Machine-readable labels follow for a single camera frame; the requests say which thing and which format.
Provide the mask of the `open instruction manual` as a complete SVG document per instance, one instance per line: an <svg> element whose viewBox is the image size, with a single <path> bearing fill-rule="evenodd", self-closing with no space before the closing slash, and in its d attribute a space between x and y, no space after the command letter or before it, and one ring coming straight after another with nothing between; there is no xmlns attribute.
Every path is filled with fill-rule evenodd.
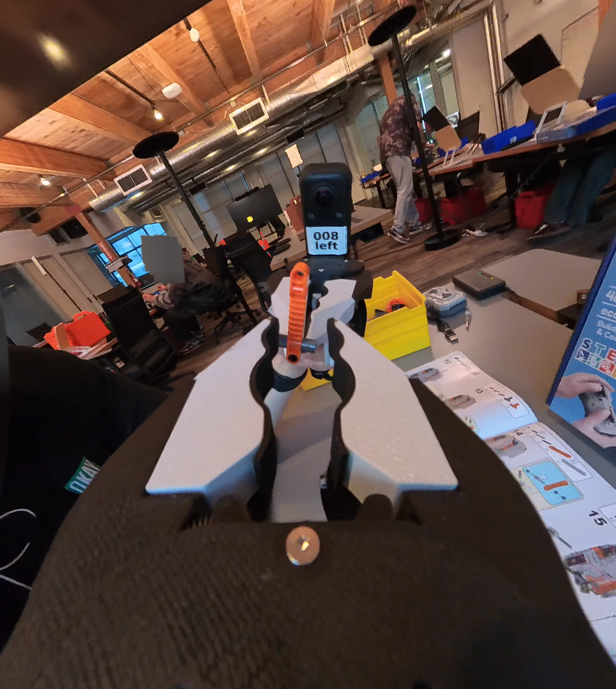
<svg viewBox="0 0 616 689"><path fill-rule="evenodd" d="M549 532L579 604L616 664L616 489L510 388L454 352L407 371L500 458Z"/></svg>

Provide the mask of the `long wooden table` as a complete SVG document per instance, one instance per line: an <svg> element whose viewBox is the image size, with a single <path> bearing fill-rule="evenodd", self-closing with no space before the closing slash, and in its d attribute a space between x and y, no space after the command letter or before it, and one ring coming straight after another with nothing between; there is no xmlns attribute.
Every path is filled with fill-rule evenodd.
<svg viewBox="0 0 616 689"><path fill-rule="evenodd" d="M458 156L451 160L436 160L429 166L430 177L437 177L443 174L470 169L475 165L505 158L515 158L527 154L537 153L538 151L558 150L564 151L567 147L581 142L589 142L606 134L616 132L616 106L596 112L593 116L585 119L589 129L581 132L577 136L562 137L561 139L536 139L535 137L519 145L506 150L496 151L490 154L480 154L475 151L470 153L466 147L462 148Z"/></svg>

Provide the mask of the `black office chair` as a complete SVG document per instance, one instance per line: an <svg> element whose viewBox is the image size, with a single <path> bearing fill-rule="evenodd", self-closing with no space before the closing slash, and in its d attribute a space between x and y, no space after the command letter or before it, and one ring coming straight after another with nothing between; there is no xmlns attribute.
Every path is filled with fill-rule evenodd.
<svg viewBox="0 0 616 689"><path fill-rule="evenodd" d="M220 335L227 325L237 325L242 317L247 316L250 324L243 328L243 333L247 333L260 318L260 313L248 305L243 290L228 265L231 264L236 272L247 275L255 289L261 310L268 313L271 300L267 293L267 281L272 272L271 257L246 232L231 235L224 245L204 249L203 255L208 271L219 278L222 287L222 296L216 299L212 308L214 313L224 315L213 331L214 341L219 344Z"/></svg>
<svg viewBox="0 0 616 689"><path fill-rule="evenodd" d="M155 324L138 289L115 287L97 298L118 342L122 374L155 383L174 371L178 350Z"/></svg>

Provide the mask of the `black floor lamp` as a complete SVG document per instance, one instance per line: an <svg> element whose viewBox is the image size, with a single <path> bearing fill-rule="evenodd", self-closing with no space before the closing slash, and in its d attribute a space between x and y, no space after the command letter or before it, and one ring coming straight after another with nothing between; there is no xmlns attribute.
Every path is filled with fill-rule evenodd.
<svg viewBox="0 0 616 689"><path fill-rule="evenodd" d="M408 85L408 77L404 66L404 61L400 49L398 36L406 29L416 16L416 9L413 6L407 5L395 13L387 17L381 22L378 27L372 31L368 44L371 47L381 46L387 41L391 42L391 47L395 55L396 64L398 66L400 81L405 97L405 110L409 120L409 126L412 129L414 142L416 143L416 150L420 159L421 169L426 185L427 198L431 204L433 211L432 220L435 233L424 239L424 248L428 252L436 252L455 245L461 239L459 230L443 229L438 202L435 199L433 191L433 183L426 164L424 144L422 141L422 126L416 121L414 114L413 103L411 101L411 91Z"/></svg>
<svg viewBox="0 0 616 689"><path fill-rule="evenodd" d="M243 291L239 287L238 283L233 279L232 273L229 271L227 260L219 252L215 241L209 235L207 227L203 220L201 219L198 211L193 206L192 199L190 195L186 192L181 180L176 174L174 168L167 158L167 151L171 150L179 142L179 135L176 131L162 131L153 133L152 135L144 138L142 141L138 142L133 150L132 154L137 159L150 159L159 158L164 168L166 169L168 175L172 179L176 189L178 190L183 202L191 213L193 219L198 225L202 235L204 236L207 244L209 246L210 255L215 259L218 264L220 277L226 281L228 286L233 289L238 301L243 307L243 310L250 320L252 326L258 324L258 318L255 316L254 311L250 309L247 301L243 296Z"/></svg>

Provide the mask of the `black monitor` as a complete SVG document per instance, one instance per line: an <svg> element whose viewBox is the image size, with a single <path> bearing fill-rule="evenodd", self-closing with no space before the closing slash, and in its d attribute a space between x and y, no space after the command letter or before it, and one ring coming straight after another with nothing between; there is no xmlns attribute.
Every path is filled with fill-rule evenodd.
<svg viewBox="0 0 616 689"><path fill-rule="evenodd" d="M255 188L242 198L229 203L227 212L237 231L260 228L272 219L279 218L283 208L272 185Z"/></svg>

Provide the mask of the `grey desk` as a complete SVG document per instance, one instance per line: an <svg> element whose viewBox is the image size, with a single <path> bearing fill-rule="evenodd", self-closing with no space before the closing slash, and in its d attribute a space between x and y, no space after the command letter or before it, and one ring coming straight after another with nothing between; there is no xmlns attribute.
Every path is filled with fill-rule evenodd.
<svg viewBox="0 0 616 689"><path fill-rule="evenodd" d="M492 297L485 303L469 302L473 315L469 331L462 323L461 314L448 319L458 334L457 344L448 343L443 334L431 325L431 347L398 359L397 365L409 371L454 352L463 353L487 375L519 395L535 413L538 422L559 435L616 489L616 465L606 457L605 451L558 418L546 404L571 332L504 297ZM557 581L567 585L570 591L568 600L578 603L586 618L545 525L542 540L549 543L551 563L558 565Z"/></svg>

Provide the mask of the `orange bag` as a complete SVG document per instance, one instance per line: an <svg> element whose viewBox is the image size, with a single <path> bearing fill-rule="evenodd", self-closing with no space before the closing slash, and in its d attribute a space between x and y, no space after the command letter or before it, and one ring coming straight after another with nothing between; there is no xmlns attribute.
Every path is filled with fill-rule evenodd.
<svg viewBox="0 0 616 689"><path fill-rule="evenodd" d="M60 323L43 339L57 350L89 349L110 335L111 331L101 317L93 311L82 311L74 315L69 323Z"/></svg>

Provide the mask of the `black flat device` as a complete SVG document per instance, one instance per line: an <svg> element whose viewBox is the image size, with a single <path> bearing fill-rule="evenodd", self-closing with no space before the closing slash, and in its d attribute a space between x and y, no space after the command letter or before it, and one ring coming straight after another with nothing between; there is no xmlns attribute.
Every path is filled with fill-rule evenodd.
<svg viewBox="0 0 616 689"><path fill-rule="evenodd" d="M489 299L507 291L507 284L481 269L471 269L453 276L452 283L476 301Z"/></svg>

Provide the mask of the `white air vent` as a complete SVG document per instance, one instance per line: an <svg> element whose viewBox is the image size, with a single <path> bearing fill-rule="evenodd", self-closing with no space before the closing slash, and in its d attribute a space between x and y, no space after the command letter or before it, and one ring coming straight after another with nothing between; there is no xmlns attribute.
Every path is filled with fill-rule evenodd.
<svg viewBox="0 0 616 689"><path fill-rule="evenodd" d="M114 178L114 183L124 197L128 197L140 189L148 187L151 182L151 176L143 164L135 166Z"/></svg>
<svg viewBox="0 0 616 689"><path fill-rule="evenodd" d="M261 98L254 99L230 112L229 120L239 136L248 133L269 120L266 103Z"/></svg>

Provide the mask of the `red bag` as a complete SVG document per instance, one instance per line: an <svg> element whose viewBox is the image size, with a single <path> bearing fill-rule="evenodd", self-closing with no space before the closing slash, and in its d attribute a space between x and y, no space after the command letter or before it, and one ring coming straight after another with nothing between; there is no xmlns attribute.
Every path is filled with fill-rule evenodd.
<svg viewBox="0 0 616 689"><path fill-rule="evenodd" d="M450 226L461 225L487 212L485 193L480 187L468 187L451 198L438 202L441 219Z"/></svg>
<svg viewBox="0 0 616 689"><path fill-rule="evenodd" d="M514 200L516 227L519 229L535 229L544 221L545 209L555 183L547 183L541 187L520 192Z"/></svg>

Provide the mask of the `orange toy beam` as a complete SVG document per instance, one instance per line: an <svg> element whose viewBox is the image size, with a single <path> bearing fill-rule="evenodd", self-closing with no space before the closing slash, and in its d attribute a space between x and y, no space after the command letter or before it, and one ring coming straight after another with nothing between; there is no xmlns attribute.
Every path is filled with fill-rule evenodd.
<svg viewBox="0 0 616 689"><path fill-rule="evenodd" d="M307 302L310 289L310 268L303 261L294 265L289 275L289 309L286 332L286 361L296 365L302 354Z"/></svg>

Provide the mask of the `silver ventilation duct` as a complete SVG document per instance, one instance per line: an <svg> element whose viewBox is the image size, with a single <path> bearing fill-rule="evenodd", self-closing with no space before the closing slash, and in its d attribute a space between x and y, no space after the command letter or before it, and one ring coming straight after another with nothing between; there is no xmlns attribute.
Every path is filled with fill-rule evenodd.
<svg viewBox="0 0 616 689"><path fill-rule="evenodd" d="M168 152L167 158L182 184L208 182L233 172L252 152L267 151L270 144L284 139L294 125L302 127L310 121L308 112L320 108L324 101L338 94L342 84L355 80L356 74L391 51L390 41L381 46L360 47L302 82L275 91L269 99L261 98L269 120L252 131L239 136L228 114L190 144Z"/></svg>

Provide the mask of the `person's black shirt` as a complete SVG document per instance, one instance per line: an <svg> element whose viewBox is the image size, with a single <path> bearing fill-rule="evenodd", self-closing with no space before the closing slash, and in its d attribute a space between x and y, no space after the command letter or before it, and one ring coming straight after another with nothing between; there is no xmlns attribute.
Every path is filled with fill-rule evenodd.
<svg viewBox="0 0 616 689"><path fill-rule="evenodd" d="M8 451L0 498L0 653L67 514L167 399L51 348L8 346Z"/></svg>

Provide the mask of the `small yellow parts bin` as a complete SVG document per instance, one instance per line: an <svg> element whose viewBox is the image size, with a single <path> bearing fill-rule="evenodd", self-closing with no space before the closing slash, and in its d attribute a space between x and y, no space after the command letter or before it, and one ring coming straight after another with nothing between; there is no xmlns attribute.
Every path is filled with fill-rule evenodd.
<svg viewBox="0 0 616 689"><path fill-rule="evenodd" d="M375 308L399 298L407 304L392 314L371 320ZM372 297L365 300L367 322L364 338L389 360L416 353L431 346L425 297L401 273L373 280Z"/></svg>

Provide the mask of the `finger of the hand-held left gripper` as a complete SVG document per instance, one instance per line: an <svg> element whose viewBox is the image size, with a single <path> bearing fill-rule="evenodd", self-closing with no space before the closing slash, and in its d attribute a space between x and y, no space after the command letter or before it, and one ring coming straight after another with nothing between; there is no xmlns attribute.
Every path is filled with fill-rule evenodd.
<svg viewBox="0 0 616 689"><path fill-rule="evenodd" d="M331 279L322 284L321 295L315 298L316 306L307 319L307 339L324 344L327 342L327 323L330 319L348 323L354 315L355 279Z"/></svg>
<svg viewBox="0 0 616 689"><path fill-rule="evenodd" d="M268 312L279 324L289 323L290 276L271 276L268 280L270 306Z"/></svg>

